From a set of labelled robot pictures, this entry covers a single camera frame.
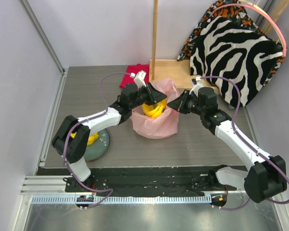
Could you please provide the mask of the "yellow banana bunch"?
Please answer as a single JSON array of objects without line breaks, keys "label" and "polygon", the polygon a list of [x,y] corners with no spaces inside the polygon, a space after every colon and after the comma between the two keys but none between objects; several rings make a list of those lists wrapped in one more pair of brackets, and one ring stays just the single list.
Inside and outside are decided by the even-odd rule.
[{"label": "yellow banana bunch", "polygon": [[[74,138],[75,136],[76,136],[76,132],[75,133],[71,133],[71,135],[70,135],[70,137],[72,137],[72,138]],[[87,146],[92,145],[98,138],[99,138],[98,132],[94,133],[93,135],[91,135],[88,138]]]},{"label": "yellow banana bunch", "polygon": [[157,118],[164,112],[166,106],[167,106],[167,100],[164,99],[154,105],[147,105],[144,103],[142,104],[142,110],[147,117]]}]

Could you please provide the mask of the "pink plastic bag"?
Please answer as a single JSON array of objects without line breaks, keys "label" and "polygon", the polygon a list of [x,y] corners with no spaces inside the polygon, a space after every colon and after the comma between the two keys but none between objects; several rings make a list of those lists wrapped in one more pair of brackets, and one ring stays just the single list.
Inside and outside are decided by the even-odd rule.
[{"label": "pink plastic bag", "polygon": [[[153,82],[153,87],[167,95],[167,103],[180,96],[175,86],[174,80],[170,78]],[[168,106],[157,118],[147,117],[142,106],[138,106],[132,111],[131,115],[133,130],[148,139],[163,139],[170,137],[178,132],[179,113]]]}]

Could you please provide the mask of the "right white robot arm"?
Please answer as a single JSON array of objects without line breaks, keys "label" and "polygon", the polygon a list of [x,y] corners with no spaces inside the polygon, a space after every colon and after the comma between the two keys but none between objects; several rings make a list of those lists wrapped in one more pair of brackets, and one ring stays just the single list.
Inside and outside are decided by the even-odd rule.
[{"label": "right white robot arm", "polygon": [[249,198],[260,203],[287,189],[286,163],[279,155],[271,156],[260,149],[246,135],[240,136],[238,127],[232,124],[231,117],[218,108],[214,90],[203,87],[195,95],[185,90],[168,107],[181,113],[193,113],[200,117],[202,125],[213,135],[226,143],[241,159],[246,171],[221,166],[208,177],[208,185],[219,190],[224,185],[243,189]]}]

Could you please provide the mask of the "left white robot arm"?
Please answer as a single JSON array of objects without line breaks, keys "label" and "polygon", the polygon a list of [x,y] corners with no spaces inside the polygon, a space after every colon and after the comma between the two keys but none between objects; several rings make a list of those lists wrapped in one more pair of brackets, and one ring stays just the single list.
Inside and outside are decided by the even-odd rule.
[{"label": "left white robot arm", "polygon": [[87,117],[67,116],[52,140],[52,147],[62,156],[64,164],[77,178],[76,186],[82,192],[88,192],[93,186],[91,171],[84,159],[89,137],[108,127],[124,123],[131,117],[132,109],[142,104],[154,105],[167,98],[149,83],[138,88],[136,84],[127,84],[117,100],[105,110]]}]

